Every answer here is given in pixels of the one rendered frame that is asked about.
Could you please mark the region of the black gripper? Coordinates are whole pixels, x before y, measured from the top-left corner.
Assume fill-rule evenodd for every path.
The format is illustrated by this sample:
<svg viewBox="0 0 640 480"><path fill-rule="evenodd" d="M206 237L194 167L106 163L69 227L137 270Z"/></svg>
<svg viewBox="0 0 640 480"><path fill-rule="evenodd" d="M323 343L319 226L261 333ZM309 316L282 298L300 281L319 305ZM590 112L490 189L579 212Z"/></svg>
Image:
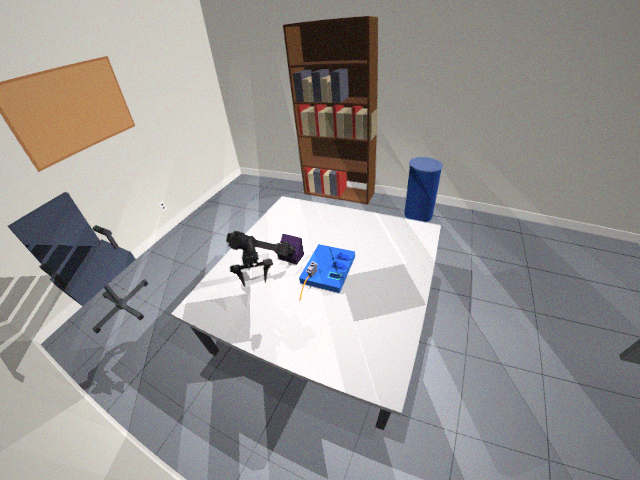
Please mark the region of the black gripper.
<svg viewBox="0 0 640 480"><path fill-rule="evenodd" d="M244 250L242 252L245 252L245 254L249 254L250 251L256 252L256 249L247 249L247 250ZM240 265L240 264L234 264L234 265L230 265L229 270L230 270L230 272L233 272L234 274L237 274L238 277L240 278L242 284L244 285L244 287L246 287L245 280L244 280L244 275L243 275L243 272L241 271L241 269L244 269L244 268L249 268L250 269L250 268L265 266L265 267L263 267L263 269L264 269L264 280L265 280L265 283L266 283L267 275L268 275L269 269L271 268L270 266L273 265L272 260L269 258L269 259L265 259L265 260L263 260L263 262L259 262L259 263L258 263L258 260L256 260L254 264L256 264L256 265L248 264L250 266L248 266L248 265L244 266L244 265Z"/></svg>

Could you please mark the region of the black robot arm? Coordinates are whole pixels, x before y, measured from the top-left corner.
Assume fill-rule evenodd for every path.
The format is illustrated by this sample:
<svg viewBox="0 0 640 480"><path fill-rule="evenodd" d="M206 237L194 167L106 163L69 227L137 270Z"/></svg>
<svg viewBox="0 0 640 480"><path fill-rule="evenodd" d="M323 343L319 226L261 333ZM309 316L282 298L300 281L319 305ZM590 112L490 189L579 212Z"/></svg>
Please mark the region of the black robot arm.
<svg viewBox="0 0 640 480"><path fill-rule="evenodd" d="M288 242L280 242L276 244L267 243L264 241L256 240L255 237L245 235L240 231L234 231L232 233L228 233L226 237L226 242L228 246L233 250L241 249L242 251L247 249L256 249L255 247L274 251L278 256L293 257L295 246L289 245ZM243 265L254 264L256 260L259 260L258 252L250 251L249 254L245 254L242 252L242 260Z"/></svg>

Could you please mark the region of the blue flat plate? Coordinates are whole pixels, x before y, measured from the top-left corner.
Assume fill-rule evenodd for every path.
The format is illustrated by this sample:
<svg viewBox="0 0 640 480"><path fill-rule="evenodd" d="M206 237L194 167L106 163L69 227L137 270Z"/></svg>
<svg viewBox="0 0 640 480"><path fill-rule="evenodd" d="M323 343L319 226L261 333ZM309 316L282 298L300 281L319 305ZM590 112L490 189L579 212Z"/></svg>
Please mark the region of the blue flat plate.
<svg viewBox="0 0 640 480"><path fill-rule="evenodd" d="M355 251L319 244L301 273L299 282L304 285L308 277L307 267L314 261L318 264L317 272L307 279L305 285L340 293L354 259Z"/></svg>

